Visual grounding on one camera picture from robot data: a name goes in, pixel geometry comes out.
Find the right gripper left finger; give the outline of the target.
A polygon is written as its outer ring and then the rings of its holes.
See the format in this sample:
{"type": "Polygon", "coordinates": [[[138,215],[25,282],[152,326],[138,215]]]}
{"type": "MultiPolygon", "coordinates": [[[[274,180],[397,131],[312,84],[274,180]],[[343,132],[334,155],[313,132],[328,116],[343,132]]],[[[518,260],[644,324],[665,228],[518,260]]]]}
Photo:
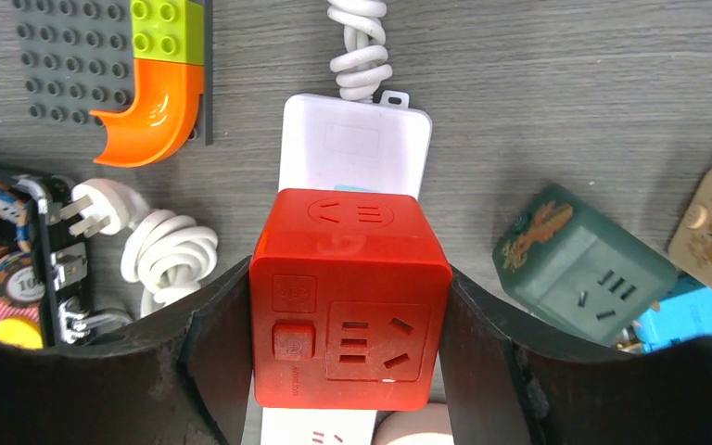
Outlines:
{"type": "Polygon", "coordinates": [[[251,374],[242,260],[83,346],[0,343],[0,444],[238,444],[251,374]]]}

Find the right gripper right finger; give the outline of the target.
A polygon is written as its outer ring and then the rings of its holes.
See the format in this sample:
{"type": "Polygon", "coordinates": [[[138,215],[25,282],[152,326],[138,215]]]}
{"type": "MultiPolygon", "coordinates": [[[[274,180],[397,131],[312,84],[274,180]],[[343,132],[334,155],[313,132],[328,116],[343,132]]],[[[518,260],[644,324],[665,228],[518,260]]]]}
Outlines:
{"type": "Polygon", "coordinates": [[[457,444],[712,444],[712,337],[633,355],[456,273],[439,357],[457,444]]]}

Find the dark green cube adapter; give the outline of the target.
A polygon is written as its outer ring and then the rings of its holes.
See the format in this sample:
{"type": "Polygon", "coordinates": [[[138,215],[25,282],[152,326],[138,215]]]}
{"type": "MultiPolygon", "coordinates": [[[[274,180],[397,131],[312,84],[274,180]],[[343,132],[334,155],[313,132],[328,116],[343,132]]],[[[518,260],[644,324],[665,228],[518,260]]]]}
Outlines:
{"type": "Polygon", "coordinates": [[[503,291],[542,321],[610,346],[675,284],[663,255],[563,186],[545,186],[492,251],[503,291]]]}

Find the red cube socket adapter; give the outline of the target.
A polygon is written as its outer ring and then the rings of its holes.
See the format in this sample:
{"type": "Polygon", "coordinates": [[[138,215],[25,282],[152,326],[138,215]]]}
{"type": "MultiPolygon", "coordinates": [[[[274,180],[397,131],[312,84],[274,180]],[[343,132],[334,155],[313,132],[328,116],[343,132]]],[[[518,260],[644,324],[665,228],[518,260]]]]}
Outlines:
{"type": "Polygon", "coordinates": [[[280,191],[248,268],[258,404],[421,409],[452,277],[414,197],[280,191]]]}

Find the white multicolour power strip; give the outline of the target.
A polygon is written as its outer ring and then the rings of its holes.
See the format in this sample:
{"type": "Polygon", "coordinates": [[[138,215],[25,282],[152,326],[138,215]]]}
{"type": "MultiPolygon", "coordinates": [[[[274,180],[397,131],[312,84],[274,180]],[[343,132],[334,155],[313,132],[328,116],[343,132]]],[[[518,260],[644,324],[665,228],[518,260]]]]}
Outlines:
{"type": "MultiPolygon", "coordinates": [[[[279,191],[406,195],[418,201],[432,121],[408,97],[379,104],[299,94],[284,107],[279,191]]],[[[369,444],[378,410],[262,408],[264,444],[369,444]]]]}

